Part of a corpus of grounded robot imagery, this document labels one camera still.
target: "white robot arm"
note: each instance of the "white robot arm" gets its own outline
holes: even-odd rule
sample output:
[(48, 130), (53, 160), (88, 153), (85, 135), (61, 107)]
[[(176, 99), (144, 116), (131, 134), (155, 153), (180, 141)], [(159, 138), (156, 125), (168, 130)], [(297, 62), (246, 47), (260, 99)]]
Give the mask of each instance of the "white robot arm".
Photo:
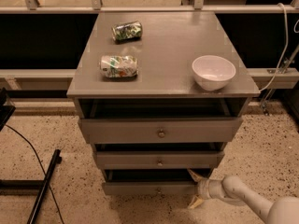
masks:
[(190, 208), (201, 204), (203, 200), (220, 199), (232, 205), (246, 204), (266, 224), (299, 223), (299, 199), (280, 198), (274, 203), (265, 199), (246, 186), (239, 177), (229, 175), (223, 180), (206, 179), (192, 170), (188, 170), (197, 182), (197, 193)]

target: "gray cabinet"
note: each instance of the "gray cabinet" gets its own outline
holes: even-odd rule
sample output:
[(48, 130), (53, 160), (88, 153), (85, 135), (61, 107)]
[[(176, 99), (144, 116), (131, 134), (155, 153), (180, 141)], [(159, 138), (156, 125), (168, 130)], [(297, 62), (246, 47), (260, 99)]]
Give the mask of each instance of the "gray cabinet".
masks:
[[(142, 38), (115, 44), (110, 28), (120, 21), (140, 21)], [(102, 77), (105, 54), (136, 56), (138, 76)], [(204, 91), (192, 78), (192, 61), (206, 54), (237, 69), (219, 91)], [(211, 175), (258, 94), (216, 16), (195, 11), (99, 14), (68, 91), (107, 195), (194, 194), (187, 169)]]

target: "cabinet top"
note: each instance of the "cabinet top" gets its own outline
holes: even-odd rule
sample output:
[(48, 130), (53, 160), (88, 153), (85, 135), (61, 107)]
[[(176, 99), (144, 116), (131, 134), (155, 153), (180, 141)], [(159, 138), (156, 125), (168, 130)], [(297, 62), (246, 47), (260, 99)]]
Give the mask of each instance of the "cabinet top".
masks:
[[(116, 44), (111, 27), (140, 21), (140, 40)], [(136, 78), (106, 78), (104, 55), (138, 59)], [(205, 91), (192, 77), (192, 62), (204, 55), (221, 56), (235, 65), (236, 76), (221, 90)], [(252, 97), (259, 94), (216, 15), (212, 12), (101, 12), (93, 27), (67, 95), (76, 98)]]

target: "floor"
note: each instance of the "floor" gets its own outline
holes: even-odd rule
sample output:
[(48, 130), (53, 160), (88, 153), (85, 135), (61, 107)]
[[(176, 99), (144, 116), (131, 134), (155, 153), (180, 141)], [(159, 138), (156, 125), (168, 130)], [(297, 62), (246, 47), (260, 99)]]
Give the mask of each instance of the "floor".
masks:
[[(270, 116), (252, 102), (225, 157), (212, 177), (238, 175), (249, 187), (270, 201), (282, 196), (299, 197), (298, 126), (279, 101), (269, 104)], [(55, 148), (62, 163), (50, 185), (64, 223), (262, 223), (246, 206), (231, 206), (218, 200), (187, 209), (191, 196), (106, 196), (103, 177), (96, 168), (92, 150), (82, 137), (71, 103), (18, 104), (8, 125), (23, 134), (47, 169)], [(5, 127), (0, 132), (0, 179), (42, 179), (41, 168), (31, 148)], [(0, 222), (26, 223), (34, 196), (0, 196)], [(62, 223), (54, 201), (47, 193), (37, 223)]]

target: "white bowl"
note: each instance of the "white bowl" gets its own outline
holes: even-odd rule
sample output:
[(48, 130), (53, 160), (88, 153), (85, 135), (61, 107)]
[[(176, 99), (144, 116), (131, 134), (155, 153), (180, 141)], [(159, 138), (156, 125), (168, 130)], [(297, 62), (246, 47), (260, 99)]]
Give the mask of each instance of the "white bowl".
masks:
[(192, 63), (193, 77), (206, 91), (226, 86), (235, 76), (235, 66), (219, 56), (201, 56)]

